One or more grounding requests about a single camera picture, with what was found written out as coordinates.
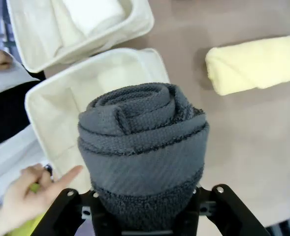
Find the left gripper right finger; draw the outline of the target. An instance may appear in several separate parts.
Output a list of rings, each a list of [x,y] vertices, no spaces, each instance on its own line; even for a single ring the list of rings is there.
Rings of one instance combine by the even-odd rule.
[[[198,216],[205,216],[223,236],[268,236],[270,233],[254,214],[226,184],[215,185],[211,190],[196,187]]]

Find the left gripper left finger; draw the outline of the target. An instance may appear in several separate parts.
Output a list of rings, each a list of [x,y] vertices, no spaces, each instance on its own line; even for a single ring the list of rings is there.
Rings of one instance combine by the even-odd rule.
[[[79,194],[66,188],[54,200],[32,236],[74,236],[85,220],[93,220],[95,214],[103,212],[103,205],[95,191]]]

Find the person's right hand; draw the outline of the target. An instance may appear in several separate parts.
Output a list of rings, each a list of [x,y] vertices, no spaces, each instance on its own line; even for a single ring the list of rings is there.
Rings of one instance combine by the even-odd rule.
[[[55,182],[41,165],[29,166],[8,188],[1,208],[1,236],[44,213],[82,171],[75,166]]]

